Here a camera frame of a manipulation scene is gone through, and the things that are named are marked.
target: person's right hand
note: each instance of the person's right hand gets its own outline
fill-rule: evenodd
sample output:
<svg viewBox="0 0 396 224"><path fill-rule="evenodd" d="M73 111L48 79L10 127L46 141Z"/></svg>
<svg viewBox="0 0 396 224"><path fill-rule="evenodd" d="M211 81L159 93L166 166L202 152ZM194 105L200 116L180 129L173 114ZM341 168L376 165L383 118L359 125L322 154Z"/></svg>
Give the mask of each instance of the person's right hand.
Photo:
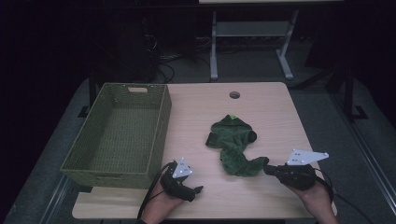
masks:
<svg viewBox="0 0 396 224"><path fill-rule="evenodd" d="M332 202L326 187L319 182L308 190L299 190L286 186L293 191L303 201L305 209L317 219L319 224L338 223L337 218L332 211Z"/></svg>

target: crumpled green fabric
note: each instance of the crumpled green fabric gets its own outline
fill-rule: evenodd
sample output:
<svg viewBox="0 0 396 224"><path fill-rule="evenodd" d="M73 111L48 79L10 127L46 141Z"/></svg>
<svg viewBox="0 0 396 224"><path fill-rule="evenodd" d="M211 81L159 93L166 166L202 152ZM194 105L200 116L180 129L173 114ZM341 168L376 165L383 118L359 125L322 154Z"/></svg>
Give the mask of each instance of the crumpled green fabric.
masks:
<svg viewBox="0 0 396 224"><path fill-rule="evenodd" d="M251 126L236 116L227 115L210 128L206 145L222 148L220 160L224 171L229 175L254 176L268 163L267 157L248 161L244 150L257 139Z"/></svg>

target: light wood table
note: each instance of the light wood table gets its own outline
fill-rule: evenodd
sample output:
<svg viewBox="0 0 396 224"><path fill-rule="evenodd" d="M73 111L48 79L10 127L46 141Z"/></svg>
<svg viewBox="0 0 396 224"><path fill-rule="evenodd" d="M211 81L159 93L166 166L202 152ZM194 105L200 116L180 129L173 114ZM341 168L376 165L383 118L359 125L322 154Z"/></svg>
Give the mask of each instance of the light wood table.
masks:
<svg viewBox="0 0 396 224"><path fill-rule="evenodd" d="M210 126L228 114L250 124L258 139L248 145L249 160L266 156L282 165L294 148L312 150L287 87L283 83L208 83L168 85L172 111L163 165L186 158L193 173L183 184L204 186L169 218L297 218L311 217L301 201L274 176L226 175L219 149L205 145ZM240 93L239 99L230 97ZM78 195L76 218L135 218L146 194L143 189L93 188Z"/></svg>

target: person's hand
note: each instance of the person's hand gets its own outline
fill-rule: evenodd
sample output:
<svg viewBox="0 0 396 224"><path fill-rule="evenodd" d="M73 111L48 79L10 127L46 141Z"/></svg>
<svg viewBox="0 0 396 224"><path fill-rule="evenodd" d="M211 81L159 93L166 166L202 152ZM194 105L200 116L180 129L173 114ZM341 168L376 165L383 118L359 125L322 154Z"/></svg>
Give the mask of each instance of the person's hand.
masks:
<svg viewBox="0 0 396 224"><path fill-rule="evenodd" d="M329 193L322 184L316 182L315 185L308 190L298 190L290 186L286 187L297 194L301 201L303 201L305 209L317 219L318 223L338 223L332 211L332 202L330 201Z"/></svg>
<svg viewBox="0 0 396 224"><path fill-rule="evenodd" d="M160 181L155 185L145 210L143 211L142 221L148 224L158 224L162 222L176 207L184 201L178 198L170 197L163 191Z"/></svg>

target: dark background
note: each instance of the dark background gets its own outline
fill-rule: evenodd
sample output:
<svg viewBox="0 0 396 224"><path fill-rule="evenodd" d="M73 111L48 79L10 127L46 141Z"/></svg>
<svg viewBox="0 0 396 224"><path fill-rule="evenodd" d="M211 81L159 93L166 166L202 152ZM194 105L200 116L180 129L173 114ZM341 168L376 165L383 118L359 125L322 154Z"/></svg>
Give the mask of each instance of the dark background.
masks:
<svg viewBox="0 0 396 224"><path fill-rule="evenodd" d="M97 8L111 7L109 3L125 4L0 2L0 220L83 80L98 73L100 81L151 81L155 72L150 67L155 59L150 59L144 48L143 29L154 30L162 44L186 52L197 35L210 35L210 12L193 16L157 12L156 22L142 27L141 16L147 12L98 13ZM317 37L307 60L309 66L325 69L348 62L396 127L394 11L392 1L349 1L332 13L309 8L301 11L293 38ZM173 24L181 19L185 22L175 28ZM125 35L125 30L132 32ZM177 39L175 34L184 38ZM103 59L108 63L99 64Z"/></svg>

